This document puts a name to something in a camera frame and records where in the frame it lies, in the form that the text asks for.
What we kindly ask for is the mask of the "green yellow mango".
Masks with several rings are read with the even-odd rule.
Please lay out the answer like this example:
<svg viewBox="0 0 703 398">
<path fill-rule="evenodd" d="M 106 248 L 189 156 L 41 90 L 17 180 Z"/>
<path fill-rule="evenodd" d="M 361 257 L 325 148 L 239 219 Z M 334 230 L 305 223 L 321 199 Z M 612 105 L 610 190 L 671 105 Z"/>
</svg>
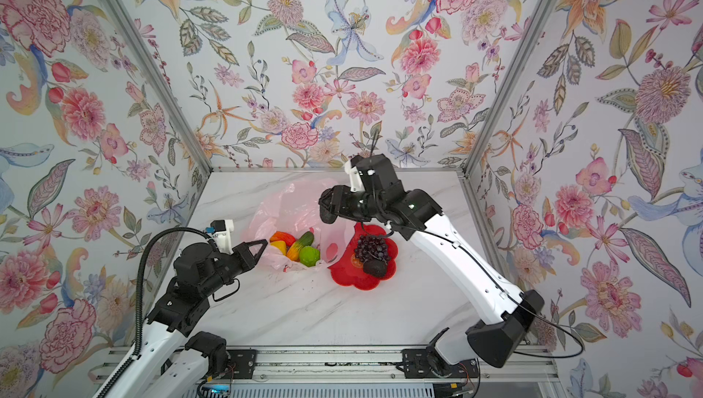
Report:
<svg viewBox="0 0 703 398">
<path fill-rule="evenodd" d="M 293 244 L 287 249 L 286 257 L 289 260 L 298 262 L 300 260 L 300 255 L 302 251 L 313 244 L 314 233 L 312 231 L 306 231 L 303 233 L 298 240 L 295 240 Z"/>
</svg>

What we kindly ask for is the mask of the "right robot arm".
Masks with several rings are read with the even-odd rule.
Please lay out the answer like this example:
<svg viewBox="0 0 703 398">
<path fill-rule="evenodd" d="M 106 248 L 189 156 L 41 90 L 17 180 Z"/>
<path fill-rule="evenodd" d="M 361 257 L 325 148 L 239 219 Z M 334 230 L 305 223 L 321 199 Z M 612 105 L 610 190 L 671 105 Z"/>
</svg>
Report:
<svg viewBox="0 0 703 398">
<path fill-rule="evenodd" d="M 478 322 L 464 331 L 439 333 L 429 352 L 446 365 L 479 359 L 494 368 L 505 366 L 539 318 L 543 297 L 501 276 L 464 240 L 430 194 L 404 188 L 386 156 L 355 156 L 344 171 L 349 184 L 335 185 L 320 196 L 321 220 L 384 224 L 432 258 L 478 314 Z"/>
</svg>

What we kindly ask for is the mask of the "green lime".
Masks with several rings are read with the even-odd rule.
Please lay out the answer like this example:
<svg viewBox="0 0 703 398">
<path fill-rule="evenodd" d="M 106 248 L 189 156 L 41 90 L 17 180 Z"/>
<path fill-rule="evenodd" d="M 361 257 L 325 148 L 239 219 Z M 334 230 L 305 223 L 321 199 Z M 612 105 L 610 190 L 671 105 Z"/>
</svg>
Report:
<svg viewBox="0 0 703 398">
<path fill-rule="evenodd" d="M 306 267 L 314 267 L 320 260 L 320 251 L 312 246 L 305 246 L 298 254 L 298 261 Z"/>
</svg>

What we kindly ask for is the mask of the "red chili pepper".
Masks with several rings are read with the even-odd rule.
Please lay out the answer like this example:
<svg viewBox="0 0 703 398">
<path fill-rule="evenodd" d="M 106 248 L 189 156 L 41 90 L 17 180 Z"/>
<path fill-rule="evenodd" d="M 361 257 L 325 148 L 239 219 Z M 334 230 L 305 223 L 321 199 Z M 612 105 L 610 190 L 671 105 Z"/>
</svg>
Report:
<svg viewBox="0 0 703 398">
<path fill-rule="evenodd" d="M 287 248 L 296 242 L 296 237 L 283 231 L 276 231 L 270 238 L 269 242 L 283 242 Z"/>
</svg>

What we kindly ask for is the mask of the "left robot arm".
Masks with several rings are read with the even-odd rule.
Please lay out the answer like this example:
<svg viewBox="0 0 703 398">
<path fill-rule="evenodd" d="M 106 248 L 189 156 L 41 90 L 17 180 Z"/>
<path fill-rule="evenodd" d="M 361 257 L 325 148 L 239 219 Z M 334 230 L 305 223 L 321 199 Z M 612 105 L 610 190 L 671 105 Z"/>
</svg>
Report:
<svg viewBox="0 0 703 398">
<path fill-rule="evenodd" d="M 242 242 L 222 253 L 213 241 L 185 248 L 175 276 L 143 319 L 132 352 L 95 394 L 97 397 L 178 397 L 197 381 L 227 372 L 232 363 L 226 339 L 196 333 L 212 296 L 259 263 L 268 241 Z"/>
</svg>

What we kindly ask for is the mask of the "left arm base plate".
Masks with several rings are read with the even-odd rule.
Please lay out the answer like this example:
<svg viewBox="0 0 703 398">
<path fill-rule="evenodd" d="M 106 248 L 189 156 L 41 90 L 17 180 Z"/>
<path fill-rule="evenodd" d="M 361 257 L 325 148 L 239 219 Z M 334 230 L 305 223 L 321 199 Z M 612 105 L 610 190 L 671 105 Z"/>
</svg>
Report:
<svg viewBox="0 0 703 398">
<path fill-rule="evenodd" d="M 171 368 L 186 373 L 194 380 L 220 379 L 252 380 L 258 351 L 254 349 L 227 350 L 214 356 L 203 355 L 197 350 L 183 350 L 173 361 Z"/>
</svg>

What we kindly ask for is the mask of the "yellow lemon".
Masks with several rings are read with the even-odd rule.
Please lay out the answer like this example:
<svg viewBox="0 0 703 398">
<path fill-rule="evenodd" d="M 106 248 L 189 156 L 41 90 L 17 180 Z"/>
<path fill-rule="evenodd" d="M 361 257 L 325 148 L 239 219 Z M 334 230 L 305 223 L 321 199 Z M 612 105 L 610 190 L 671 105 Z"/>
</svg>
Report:
<svg viewBox="0 0 703 398">
<path fill-rule="evenodd" d="M 283 255 L 286 255 L 286 254 L 287 254 L 287 250 L 289 249 L 289 248 L 287 247 L 287 244 L 286 244 L 284 241 L 275 241 L 275 242 L 271 242 L 270 245 L 271 245 L 272 247 L 274 247 L 275 249 L 277 249 L 277 250 L 278 250 L 280 253 L 282 253 Z"/>
</svg>

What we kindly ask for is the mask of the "dark purple grapes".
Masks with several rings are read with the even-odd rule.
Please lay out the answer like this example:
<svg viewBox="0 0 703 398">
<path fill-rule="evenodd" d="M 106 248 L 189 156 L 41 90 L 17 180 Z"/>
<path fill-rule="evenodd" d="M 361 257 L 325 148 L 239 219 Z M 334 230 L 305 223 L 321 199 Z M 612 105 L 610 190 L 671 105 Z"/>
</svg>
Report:
<svg viewBox="0 0 703 398">
<path fill-rule="evenodd" d="M 387 264 L 390 261 L 389 247 L 384 237 L 361 236 L 354 249 L 354 255 L 362 264 L 369 261 Z"/>
</svg>

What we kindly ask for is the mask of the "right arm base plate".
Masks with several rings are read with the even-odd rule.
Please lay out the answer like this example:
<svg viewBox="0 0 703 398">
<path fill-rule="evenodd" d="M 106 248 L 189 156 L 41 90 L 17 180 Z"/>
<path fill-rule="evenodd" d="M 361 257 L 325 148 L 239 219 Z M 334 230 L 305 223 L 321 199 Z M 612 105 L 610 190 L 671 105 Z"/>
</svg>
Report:
<svg viewBox="0 0 703 398">
<path fill-rule="evenodd" d="M 480 377 L 479 365 L 476 360 L 449 365 L 439 356 L 430 354 L 427 348 L 401 350 L 399 369 L 406 379 L 468 381 Z"/>
</svg>

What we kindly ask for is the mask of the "pink plastic bag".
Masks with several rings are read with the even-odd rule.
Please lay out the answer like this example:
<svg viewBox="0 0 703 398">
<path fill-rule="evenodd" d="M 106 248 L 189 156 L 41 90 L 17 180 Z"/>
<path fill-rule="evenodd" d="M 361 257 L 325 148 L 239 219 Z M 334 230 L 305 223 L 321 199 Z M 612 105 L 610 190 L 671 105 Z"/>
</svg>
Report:
<svg viewBox="0 0 703 398">
<path fill-rule="evenodd" d="M 314 266 L 308 268 L 294 262 L 273 246 L 265 249 L 260 264 L 278 273 L 320 271 L 336 264 L 353 238 L 354 225 L 342 218 L 333 224 L 324 223 L 319 199 L 323 191 L 337 184 L 331 178 L 301 179 L 287 184 L 259 204 L 241 240 L 268 240 L 278 231 L 300 237 L 309 231 L 314 235 L 313 247 L 320 251 L 320 260 Z"/>
</svg>

